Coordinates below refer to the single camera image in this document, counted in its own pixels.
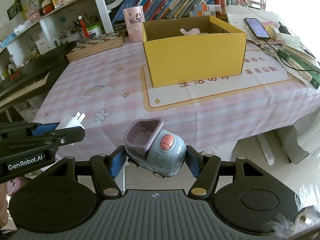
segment black cable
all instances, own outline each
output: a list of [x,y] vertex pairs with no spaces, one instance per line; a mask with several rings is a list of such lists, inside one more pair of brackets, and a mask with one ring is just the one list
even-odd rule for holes
[[[274,50],[275,50],[275,52],[277,52],[277,50],[273,47],[273,46],[271,46],[268,42],[267,42],[267,40],[264,40],[271,48],[273,48]],[[294,68],[294,67],[291,67],[290,65],[288,65],[281,57],[279,57],[280,58],[280,60],[282,61],[282,63],[283,64],[285,64],[288,68],[291,68],[291,69],[293,69],[293,70],[296,70],[296,71],[300,71],[300,72],[304,72],[304,71],[312,71],[312,72],[318,72],[318,73],[320,73],[320,71],[319,70],[314,70],[314,69],[307,69],[307,70],[301,70],[301,69],[296,69],[296,68]]]

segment pink cylinder container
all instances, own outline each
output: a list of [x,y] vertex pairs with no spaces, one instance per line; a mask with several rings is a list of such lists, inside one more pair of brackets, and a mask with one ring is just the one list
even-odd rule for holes
[[142,41],[142,23],[145,22],[142,6],[123,9],[123,14],[130,41]]

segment wooden chessboard box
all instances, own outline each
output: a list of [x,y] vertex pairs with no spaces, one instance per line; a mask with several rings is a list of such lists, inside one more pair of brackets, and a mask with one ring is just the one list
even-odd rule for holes
[[99,38],[83,41],[67,54],[69,62],[79,60],[106,50],[122,47],[124,31],[118,31]]

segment smartphone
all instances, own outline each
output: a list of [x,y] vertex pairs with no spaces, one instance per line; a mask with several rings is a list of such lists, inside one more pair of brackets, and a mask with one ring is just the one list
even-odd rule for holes
[[270,40],[270,36],[256,18],[244,18],[257,39]]

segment toy truck wheel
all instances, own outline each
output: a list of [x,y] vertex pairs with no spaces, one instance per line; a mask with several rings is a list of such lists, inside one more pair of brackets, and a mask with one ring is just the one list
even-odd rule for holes
[[165,178],[165,176],[163,176],[163,175],[161,175],[161,174],[159,174],[159,173],[156,173],[156,172],[152,172],[152,174],[154,175],[154,176],[156,176],[158,179],[164,179]]
[[135,167],[135,168],[138,168],[139,167],[139,164],[137,164],[133,159],[128,159],[128,163],[131,165],[131,166],[133,166],[133,167]]

